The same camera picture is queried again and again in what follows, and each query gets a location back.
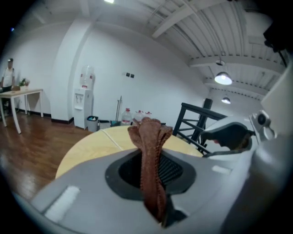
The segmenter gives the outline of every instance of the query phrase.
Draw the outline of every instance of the light wood table top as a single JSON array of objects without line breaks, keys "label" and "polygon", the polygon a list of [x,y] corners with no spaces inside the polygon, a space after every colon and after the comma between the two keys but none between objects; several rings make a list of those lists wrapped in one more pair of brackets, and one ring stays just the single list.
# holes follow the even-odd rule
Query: light wood table top
[{"label": "light wood table top", "polygon": [[9,92],[5,92],[5,93],[1,93],[0,98],[11,98],[11,97],[15,97],[15,96],[39,93],[41,91],[42,91],[42,89],[35,89],[35,90],[27,89],[27,90],[19,90],[19,91],[9,91]]},{"label": "light wood table top", "polygon": [[[120,126],[99,130],[77,142],[64,156],[55,178],[58,178],[74,166],[87,160],[137,148],[132,143],[127,128],[128,126]],[[175,136],[171,136],[166,141],[163,149],[171,149],[197,157],[202,156],[192,145]]]}]

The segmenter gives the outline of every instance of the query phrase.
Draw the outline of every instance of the white wall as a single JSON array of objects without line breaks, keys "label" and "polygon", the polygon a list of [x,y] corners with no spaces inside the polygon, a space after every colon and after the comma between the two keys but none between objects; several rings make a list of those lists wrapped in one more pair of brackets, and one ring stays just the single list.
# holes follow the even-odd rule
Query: white wall
[{"label": "white wall", "polygon": [[[225,94],[226,93],[221,90],[212,89],[210,91],[208,98],[213,100],[212,111],[226,116],[248,118],[252,113],[257,113],[259,110],[263,109],[260,101],[233,93],[228,93],[228,98],[231,100],[231,104],[223,103],[222,98],[225,97]],[[214,122],[214,120],[207,119],[206,127],[212,125]],[[215,144],[213,141],[207,141],[206,143],[208,144],[207,149],[211,152],[229,150],[227,147],[220,147],[219,144]]]},{"label": "white wall", "polygon": [[84,65],[95,69],[93,114],[100,119],[115,119],[122,96],[122,111],[150,111],[174,126],[182,102],[201,106],[208,94],[200,73],[152,39],[119,26],[96,24],[81,51],[74,87]]},{"label": "white wall", "polygon": [[[70,26],[70,22],[47,25],[23,34],[13,39],[7,45],[1,58],[1,75],[7,66],[7,59],[13,58],[17,84],[21,78],[30,79],[30,88],[42,88],[43,112],[51,113],[50,88],[52,68],[56,54],[63,37]],[[30,109],[40,112],[38,95],[28,96]],[[24,100],[19,106],[24,109]]]}]

